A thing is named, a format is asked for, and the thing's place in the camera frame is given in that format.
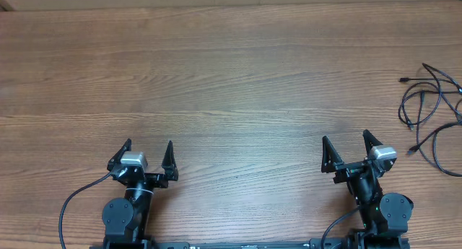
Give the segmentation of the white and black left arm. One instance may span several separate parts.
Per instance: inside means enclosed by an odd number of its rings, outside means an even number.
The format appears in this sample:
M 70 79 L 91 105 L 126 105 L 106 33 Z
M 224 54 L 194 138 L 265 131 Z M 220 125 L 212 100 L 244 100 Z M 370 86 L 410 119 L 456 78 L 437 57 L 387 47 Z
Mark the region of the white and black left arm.
M 179 174 L 173 143 L 167 144 L 161 168 L 163 173 L 147 172 L 143 152 L 131 150 L 131 140 L 108 161 L 109 176 L 126 187 L 124 197 L 106 203 L 102 212 L 105 225 L 104 248 L 158 248 L 154 238 L 146 235 L 152 197 L 156 188 L 167 188 Z

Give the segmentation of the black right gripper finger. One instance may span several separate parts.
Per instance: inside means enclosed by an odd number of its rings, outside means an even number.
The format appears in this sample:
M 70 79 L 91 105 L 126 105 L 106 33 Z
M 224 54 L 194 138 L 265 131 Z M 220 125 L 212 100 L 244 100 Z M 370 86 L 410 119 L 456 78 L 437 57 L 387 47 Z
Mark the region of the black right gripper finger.
M 331 173 L 337 171 L 337 167 L 343 165 L 344 161 L 327 136 L 322 138 L 322 148 L 321 172 Z
M 373 157 L 377 149 L 381 148 L 383 143 L 380 142 L 369 130 L 365 129 L 362 132 L 365 148 L 368 157 Z

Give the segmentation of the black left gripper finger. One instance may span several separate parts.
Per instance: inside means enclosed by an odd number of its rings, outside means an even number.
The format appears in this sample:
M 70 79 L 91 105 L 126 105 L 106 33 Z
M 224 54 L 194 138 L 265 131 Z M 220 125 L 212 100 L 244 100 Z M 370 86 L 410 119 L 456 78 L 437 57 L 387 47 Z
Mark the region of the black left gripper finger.
M 164 174 L 168 180 L 178 181 L 179 173 L 174 158 L 174 148 L 172 141 L 169 141 L 167 144 L 165 156 L 162 161 L 162 169 L 164 170 Z
M 131 139 L 127 139 L 123 146 L 108 160 L 107 170 L 112 171 L 116 165 L 121 164 L 123 155 L 131 151 Z

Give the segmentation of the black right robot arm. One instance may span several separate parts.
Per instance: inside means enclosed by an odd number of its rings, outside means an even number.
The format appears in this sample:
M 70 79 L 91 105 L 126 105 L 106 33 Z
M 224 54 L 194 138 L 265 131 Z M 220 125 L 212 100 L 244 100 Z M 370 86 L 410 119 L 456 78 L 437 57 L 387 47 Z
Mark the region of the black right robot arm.
M 409 249 L 408 221 L 413 201 L 400 193 L 384 193 L 379 178 L 390 171 L 397 160 L 397 151 L 380 142 L 370 131 L 363 131 L 367 156 L 358 162 L 345 163 L 327 136 L 322 138 L 321 172 L 333 173 L 335 184 L 346 183 L 356 207 L 332 222 L 317 242 L 319 248 L 346 249 Z M 339 223 L 358 213 L 363 228 L 351 229 L 339 239 L 329 232 Z

